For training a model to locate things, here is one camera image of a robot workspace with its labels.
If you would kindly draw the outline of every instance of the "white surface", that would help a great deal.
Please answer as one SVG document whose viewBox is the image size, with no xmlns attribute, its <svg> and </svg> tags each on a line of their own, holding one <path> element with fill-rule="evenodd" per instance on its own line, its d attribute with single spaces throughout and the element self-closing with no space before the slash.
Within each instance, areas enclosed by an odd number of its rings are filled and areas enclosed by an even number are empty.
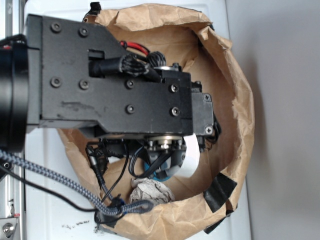
<svg viewBox="0 0 320 240">
<path fill-rule="evenodd" d="M 212 21 L 217 33 L 229 37 L 226 4 L 224 0 L 162 0 L 154 3 L 171 4 L 204 12 Z M 144 3 L 144 1 L 116 0 L 100 1 L 102 8 L 119 9 Z M 90 1 L 79 0 L 76 3 L 63 0 L 43 1 L 29 0 L 25 7 L 25 15 L 39 14 L 70 20 L 81 21 L 88 12 Z M 46 166 L 77 180 L 67 159 L 64 146 L 55 129 L 36 129 L 27 135 L 25 156 L 28 160 Z M 26 172 L 26 178 L 43 186 L 49 187 L 78 205 L 91 208 L 89 202 L 79 194 L 63 185 L 31 172 Z M 92 213 L 75 210 L 56 197 L 41 191 L 26 187 L 27 240 L 87 240 L 107 238 L 109 240 L 124 239 L 109 233 L 94 232 L 95 223 Z M 189 238 L 190 240 L 250 240 L 250 223 L 246 186 L 243 186 L 238 209 L 224 220 L 212 233 L 203 231 Z"/>
<path fill-rule="evenodd" d="M 255 100 L 252 239 L 319 239 L 320 1 L 226 2 L 233 53 Z"/>
<path fill-rule="evenodd" d="M 184 136 L 183 139 L 186 145 L 185 157 L 181 168 L 175 175 L 190 178 L 195 173 L 199 165 L 199 144 L 196 134 Z"/>
</svg>

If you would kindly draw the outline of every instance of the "black tape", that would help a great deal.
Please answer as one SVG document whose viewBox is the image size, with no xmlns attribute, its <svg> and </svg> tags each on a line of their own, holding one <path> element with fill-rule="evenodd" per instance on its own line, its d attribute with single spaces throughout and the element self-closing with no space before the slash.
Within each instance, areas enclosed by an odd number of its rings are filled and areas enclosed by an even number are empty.
<svg viewBox="0 0 320 240">
<path fill-rule="evenodd" d="M 97 224 L 105 224 L 111 228 L 115 228 L 115 225 L 117 224 L 117 221 L 122 219 L 125 215 L 121 216 L 106 216 L 103 215 L 101 212 L 96 211 L 94 214 L 94 221 Z"/>
<path fill-rule="evenodd" d="M 224 217 L 223 219 L 221 219 L 220 221 L 216 222 L 215 224 L 208 226 L 205 230 L 203 230 L 206 234 L 211 233 L 213 230 L 216 229 L 216 227 L 218 227 L 231 213 L 233 213 L 234 211 L 232 210 L 227 210 L 225 215 L 226 217 Z"/>
<path fill-rule="evenodd" d="M 210 187 L 203 192 L 204 199 L 213 213 L 226 203 L 236 186 L 235 181 L 222 173 L 214 178 Z"/>
</svg>

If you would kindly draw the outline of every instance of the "wire bundle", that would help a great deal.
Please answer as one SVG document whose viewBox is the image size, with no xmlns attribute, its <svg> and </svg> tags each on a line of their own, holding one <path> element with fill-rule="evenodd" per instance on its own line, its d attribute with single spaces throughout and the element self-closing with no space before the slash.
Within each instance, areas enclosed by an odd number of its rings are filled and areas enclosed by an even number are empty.
<svg viewBox="0 0 320 240">
<path fill-rule="evenodd" d="M 104 215 L 107 216 L 116 216 L 119 214 L 126 214 L 126 213 L 146 213 L 149 212 L 153 208 L 153 203 L 147 200 L 140 200 L 135 201 L 130 204 L 125 204 L 120 207 L 108 207 L 104 205 L 98 197 L 96 197 L 93 193 L 91 193 L 89 190 L 82 187 L 79 183 L 71 180 L 70 178 L 67 178 L 60 173 L 57 173 L 55 171 L 52 171 L 50 169 L 47 169 L 43 166 L 40 166 L 38 164 L 29 162 L 23 158 L 20 158 L 18 156 L 12 155 L 10 153 L 7 153 L 4 150 L 0 149 L 0 159 L 15 164 L 17 166 L 20 166 L 22 168 L 25 168 L 27 170 L 30 170 L 32 172 L 35 172 L 37 174 L 41 174 L 45 177 L 48 177 L 52 180 L 55 180 L 59 183 L 64 184 L 65 186 L 75 190 L 85 198 L 87 198 L 90 202 L 92 202 L 95 207 Z"/>
</svg>

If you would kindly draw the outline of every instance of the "black cable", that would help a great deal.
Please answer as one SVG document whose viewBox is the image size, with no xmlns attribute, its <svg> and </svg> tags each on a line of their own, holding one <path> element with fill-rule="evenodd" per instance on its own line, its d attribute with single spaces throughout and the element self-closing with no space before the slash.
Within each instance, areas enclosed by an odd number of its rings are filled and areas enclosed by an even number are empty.
<svg viewBox="0 0 320 240">
<path fill-rule="evenodd" d="M 101 202 L 103 203 L 106 198 L 108 197 L 108 195 L 111 193 L 111 191 L 115 188 L 115 186 L 119 183 L 120 179 L 123 177 L 124 173 L 125 173 L 125 170 L 127 168 L 127 165 L 128 165 L 128 161 L 129 161 L 129 148 L 128 148 L 128 144 L 125 142 L 124 143 L 124 149 L 125 149 L 125 154 L 126 154 L 126 157 L 125 157 L 125 162 L 124 162 L 124 165 L 123 165 L 123 168 L 122 168 L 122 171 L 120 173 L 120 176 L 118 177 L 118 179 L 114 182 L 114 184 L 112 185 L 112 187 L 109 189 L 109 191 L 105 194 L 105 196 L 102 198 Z"/>
<path fill-rule="evenodd" d="M 130 164 L 129 164 L 129 173 L 134 176 L 135 178 L 143 179 L 143 178 L 148 178 L 151 174 L 154 173 L 155 170 L 157 170 L 168 158 L 171 157 L 173 154 L 173 151 L 169 153 L 162 153 L 157 160 L 154 161 L 153 164 L 150 165 L 150 167 L 142 174 L 136 175 L 135 174 L 135 165 L 136 161 L 140 155 L 140 153 L 143 151 L 144 147 L 140 147 L 132 156 Z"/>
<path fill-rule="evenodd" d="M 18 41 L 25 43 L 27 41 L 26 36 L 23 34 L 8 36 L 5 39 L 0 40 L 0 47 L 3 47 L 5 45 L 10 45 L 12 42 L 18 42 Z"/>
<path fill-rule="evenodd" d="M 19 180 L 20 182 L 22 182 L 22 183 L 24 183 L 24 184 L 26 184 L 26 185 L 29 185 L 29 186 L 31 186 L 31 187 L 33 187 L 33 188 L 36 188 L 36 189 L 39 189 L 39 190 L 41 190 L 41 191 L 43 191 L 43 192 L 45 192 L 45 193 L 51 194 L 51 195 L 53 195 L 53 196 L 56 196 L 57 198 L 65 201 L 67 204 L 70 204 L 72 207 L 74 207 L 75 209 L 77 209 L 77 210 L 79 210 L 79 211 L 82 211 L 82 212 L 95 212 L 95 211 L 96 211 L 95 209 L 82 208 L 82 207 L 76 205 L 74 202 L 72 202 L 72 201 L 69 200 L 68 198 L 66 198 L 65 196 L 63 196 L 63 195 L 61 195 L 61 194 L 59 194 L 59 193 L 57 193 L 57 192 L 55 192 L 55 191 L 52 191 L 52 190 L 50 190 L 50 189 L 47 189 L 47 188 L 45 188 L 45 187 L 42 187 L 42 186 L 40 186 L 40 185 L 37 185 L 37 184 L 35 184 L 35 183 L 33 183 L 33 182 L 30 182 L 30 181 L 28 181 L 28 180 L 26 180 L 26 179 L 23 179 L 23 178 L 21 178 L 20 176 L 18 176 L 17 174 L 9 171 L 8 169 L 6 169 L 5 167 L 3 167 L 2 165 L 0 165 L 0 169 L 1 169 L 1 171 L 5 172 L 6 174 L 12 176 L 13 178 Z"/>
</svg>

